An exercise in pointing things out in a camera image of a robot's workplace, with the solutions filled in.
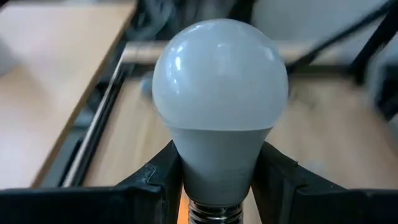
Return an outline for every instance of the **light bulb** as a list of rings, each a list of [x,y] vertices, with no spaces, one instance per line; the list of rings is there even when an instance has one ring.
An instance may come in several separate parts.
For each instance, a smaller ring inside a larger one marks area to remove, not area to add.
[[[202,211],[224,223],[219,211],[241,211],[262,143],[286,106],[284,61],[253,26],[203,21],[165,47],[152,94],[182,158],[190,222]]]

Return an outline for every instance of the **white wall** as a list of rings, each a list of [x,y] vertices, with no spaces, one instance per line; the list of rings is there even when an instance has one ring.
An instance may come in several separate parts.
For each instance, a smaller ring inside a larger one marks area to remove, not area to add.
[[[309,48],[362,18],[385,0],[258,0],[253,24],[272,40]],[[351,61],[379,21],[332,49],[327,60]],[[398,55],[398,38],[387,48],[387,58]]]

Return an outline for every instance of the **wooden table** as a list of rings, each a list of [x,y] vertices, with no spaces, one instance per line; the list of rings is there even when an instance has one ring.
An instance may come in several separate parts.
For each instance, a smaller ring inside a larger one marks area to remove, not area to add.
[[[0,189],[40,184],[134,10],[135,2],[2,9],[0,39],[19,65],[0,77]]]
[[[126,59],[143,62],[131,55],[140,57],[145,47],[131,46]],[[155,58],[148,57],[148,52],[144,53],[147,58]],[[291,89],[288,108],[267,141],[300,165],[346,188],[398,188],[396,145],[386,124],[364,104],[362,90],[340,79],[296,80]],[[151,100],[141,95],[139,80],[126,80],[85,185],[117,184],[169,140]],[[187,223],[187,203],[183,194],[178,223]],[[244,222],[261,223],[251,192],[244,201]]]

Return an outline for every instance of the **white frosted bulb dome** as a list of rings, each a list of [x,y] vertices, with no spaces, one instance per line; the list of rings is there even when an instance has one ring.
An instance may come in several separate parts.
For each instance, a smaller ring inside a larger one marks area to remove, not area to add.
[[[167,126],[217,131],[272,127],[288,95],[284,61],[271,41],[231,19],[177,34],[156,63],[152,89]]]

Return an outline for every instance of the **metal screw base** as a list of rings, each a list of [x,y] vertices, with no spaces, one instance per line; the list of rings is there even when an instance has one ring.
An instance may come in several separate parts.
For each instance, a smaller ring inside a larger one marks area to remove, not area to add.
[[[189,201],[189,224],[242,224],[242,204],[230,207],[207,207]]]

